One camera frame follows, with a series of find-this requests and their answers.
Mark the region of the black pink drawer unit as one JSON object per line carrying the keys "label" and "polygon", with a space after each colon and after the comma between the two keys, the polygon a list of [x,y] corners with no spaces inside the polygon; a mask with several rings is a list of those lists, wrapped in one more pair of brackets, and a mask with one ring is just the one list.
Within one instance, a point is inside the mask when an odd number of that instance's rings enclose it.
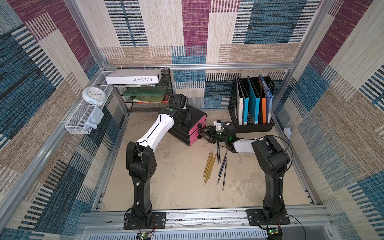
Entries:
{"label": "black pink drawer unit", "polygon": [[172,136],[182,141],[188,146],[191,146],[197,139],[201,139],[199,130],[207,124],[207,114],[195,107],[188,106],[186,120],[176,122],[168,131]]}

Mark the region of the pink top drawer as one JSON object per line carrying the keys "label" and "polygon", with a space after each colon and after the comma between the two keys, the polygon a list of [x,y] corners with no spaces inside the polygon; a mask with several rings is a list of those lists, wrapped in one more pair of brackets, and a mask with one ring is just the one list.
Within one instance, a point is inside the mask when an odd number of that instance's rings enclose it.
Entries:
{"label": "pink top drawer", "polygon": [[201,115],[201,116],[192,116],[191,119],[191,127],[189,129],[189,135],[192,135],[192,133],[197,128],[202,128],[202,123],[206,121],[207,115]]}

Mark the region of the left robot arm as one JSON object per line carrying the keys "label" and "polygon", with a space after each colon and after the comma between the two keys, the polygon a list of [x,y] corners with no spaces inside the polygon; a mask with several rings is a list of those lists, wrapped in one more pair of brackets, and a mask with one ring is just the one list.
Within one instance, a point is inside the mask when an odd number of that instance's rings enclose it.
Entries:
{"label": "left robot arm", "polygon": [[134,203],[125,214],[124,229],[147,228],[152,224],[152,202],[150,199],[151,178],[157,162],[155,151],[165,134],[174,126],[177,119],[186,119],[188,98],[176,94],[173,101],[162,109],[150,129],[136,142],[127,145],[126,168],[134,185]]}

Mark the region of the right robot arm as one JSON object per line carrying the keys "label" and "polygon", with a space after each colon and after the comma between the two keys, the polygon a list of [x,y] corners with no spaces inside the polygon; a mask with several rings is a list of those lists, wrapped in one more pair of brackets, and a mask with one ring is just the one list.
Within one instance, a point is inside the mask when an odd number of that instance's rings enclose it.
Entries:
{"label": "right robot arm", "polygon": [[232,153],[254,153],[265,174],[265,198],[261,209],[248,209],[251,226],[289,225],[290,217],[283,199],[283,180],[288,170],[290,157],[275,136],[266,135],[256,139],[237,137],[236,127],[231,122],[221,123],[221,130],[207,126],[198,130],[200,138],[211,144],[223,143]]}

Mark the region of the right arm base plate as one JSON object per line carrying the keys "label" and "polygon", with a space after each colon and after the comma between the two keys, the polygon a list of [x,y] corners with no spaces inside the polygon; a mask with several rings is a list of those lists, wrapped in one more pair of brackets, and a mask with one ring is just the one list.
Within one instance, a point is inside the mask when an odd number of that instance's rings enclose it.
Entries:
{"label": "right arm base plate", "polygon": [[250,226],[289,225],[291,223],[286,210],[270,213],[266,209],[247,209],[246,214]]}

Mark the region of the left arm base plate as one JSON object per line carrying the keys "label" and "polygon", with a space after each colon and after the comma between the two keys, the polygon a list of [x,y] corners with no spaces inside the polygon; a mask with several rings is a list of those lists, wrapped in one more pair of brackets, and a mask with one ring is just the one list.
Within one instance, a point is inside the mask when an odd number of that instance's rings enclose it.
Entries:
{"label": "left arm base plate", "polygon": [[124,216],[124,230],[157,230],[166,227],[166,212],[150,212],[147,215],[135,217],[128,212]]}

